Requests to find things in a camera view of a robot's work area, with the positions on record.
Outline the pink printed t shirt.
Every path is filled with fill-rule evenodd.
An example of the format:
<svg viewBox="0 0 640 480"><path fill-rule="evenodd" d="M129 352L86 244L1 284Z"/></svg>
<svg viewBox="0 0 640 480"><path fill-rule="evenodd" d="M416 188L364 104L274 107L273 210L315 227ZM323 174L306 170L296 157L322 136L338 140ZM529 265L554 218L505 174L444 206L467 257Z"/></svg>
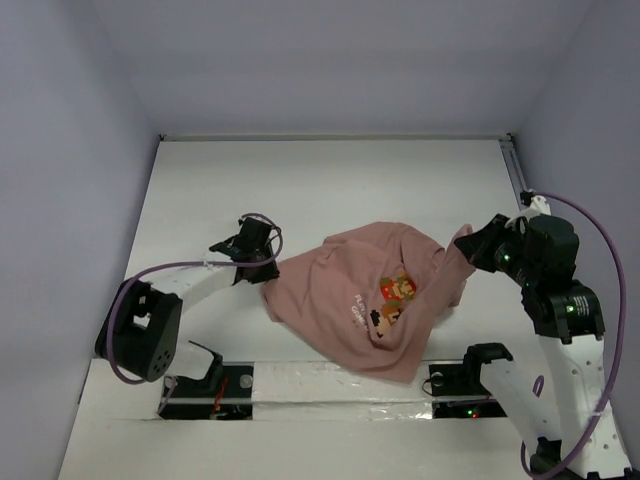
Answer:
<svg viewBox="0 0 640 480"><path fill-rule="evenodd" d="M454 244L399 222L330 236L279 270L261 291L273 321L342 368L404 384L475 271Z"/></svg>

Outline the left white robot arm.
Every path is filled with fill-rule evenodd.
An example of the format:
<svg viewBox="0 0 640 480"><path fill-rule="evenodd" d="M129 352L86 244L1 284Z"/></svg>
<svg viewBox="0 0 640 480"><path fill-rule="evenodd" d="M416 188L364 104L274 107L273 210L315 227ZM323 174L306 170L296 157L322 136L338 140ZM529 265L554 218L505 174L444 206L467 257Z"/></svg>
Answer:
<svg viewBox="0 0 640 480"><path fill-rule="evenodd" d="M113 373L130 385L166 374L178 348L182 315L239 283L279 276L282 229L259 213L238 220L239 231L215 243L199 260L148 267L124 280L94 346Z"/></svg>

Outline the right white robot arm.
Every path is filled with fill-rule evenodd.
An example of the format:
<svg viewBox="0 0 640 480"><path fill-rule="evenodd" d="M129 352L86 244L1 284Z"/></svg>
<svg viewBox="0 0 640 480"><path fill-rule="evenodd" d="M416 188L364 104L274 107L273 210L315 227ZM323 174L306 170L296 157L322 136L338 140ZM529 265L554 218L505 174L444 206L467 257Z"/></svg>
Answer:
<svg viewBox="0 0 640 480"><path fill-rule="evenodd" d="M614 376L604 372L600 302L574 277L579 237L573 225L550 214L496 215L455 245L475 268L501 272L519 285L556 407L543 405L501 343L467 349L446 376L451 394L486 393L497 401L522 439L524 470L534 479L638 478L609 402Z"/></svg>

